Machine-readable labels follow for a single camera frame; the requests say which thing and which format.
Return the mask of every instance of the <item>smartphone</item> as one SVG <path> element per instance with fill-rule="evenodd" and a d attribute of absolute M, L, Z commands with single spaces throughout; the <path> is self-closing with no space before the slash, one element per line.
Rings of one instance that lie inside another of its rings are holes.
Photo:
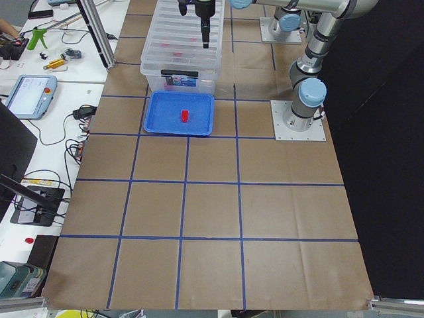
<path fill-rule="evenodd" d="M 41 10 L 28 13 L 28 19 L 40 19 L 53 17 L 53 10 Z"/>

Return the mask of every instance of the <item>robotic arm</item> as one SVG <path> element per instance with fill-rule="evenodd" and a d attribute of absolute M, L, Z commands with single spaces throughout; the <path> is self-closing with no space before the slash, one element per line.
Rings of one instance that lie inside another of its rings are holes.
<path fill-rule="evenodd" d="M 317 27 L 310 37 L 305 53 L 290 68 L 294 90 L 291 109 L 283 116 L 291 130 L 306 131 L 313 122 L 315 110 L 324 102 L 325 84 L 317 79 L 324 57 L 336 39 L 344 19 L 365 15 L 378 0 L 228 0 L 235 9 L 247 8 L 252 3 L 281 7 L 283 11 L 306 10 L 322 12 Z"/>
<path fill-rule="evenodd" d="M 209 48 L 211 17 L 215 14 L 215 0 L 178 0 L 181 15 L 187 14 L 187 5 L 194 5 L 195 14 L 200 18 L 203 48 Z"/>

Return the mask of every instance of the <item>storage box lid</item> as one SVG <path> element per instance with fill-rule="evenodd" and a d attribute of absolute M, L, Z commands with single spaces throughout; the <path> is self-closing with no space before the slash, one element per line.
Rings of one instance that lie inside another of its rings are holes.
<path fill-rule="evenodd" d="M 141 70 L 209 70 L 221 68 L 224 1 L 216 0 L 209 48 L 203 48 L 200 18 L 194 5 L 181 16 L 176 0 L 158 0 L 141 56 Z"/>

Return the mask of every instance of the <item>blue tray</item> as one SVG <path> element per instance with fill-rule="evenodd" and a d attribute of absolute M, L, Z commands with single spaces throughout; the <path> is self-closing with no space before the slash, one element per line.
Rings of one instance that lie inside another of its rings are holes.
<path fill-rule="evenodd" d="M 212 95 L 155 91 L 150 96 L 144 129 L 150 133 L 208 136 L 213 128 Z M 183 123 L 181 113 L 189 111 L 188 121 Z"/>

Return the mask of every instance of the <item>touchscreen teach pendant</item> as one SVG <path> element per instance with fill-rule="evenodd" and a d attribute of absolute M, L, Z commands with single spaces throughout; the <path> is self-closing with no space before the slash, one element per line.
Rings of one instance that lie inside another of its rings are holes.
<path fill-rule="evenodd" d="M 19 76 L 6 107 L 19 119 L 41 119 L 58 85 L 55 76 Z"/>

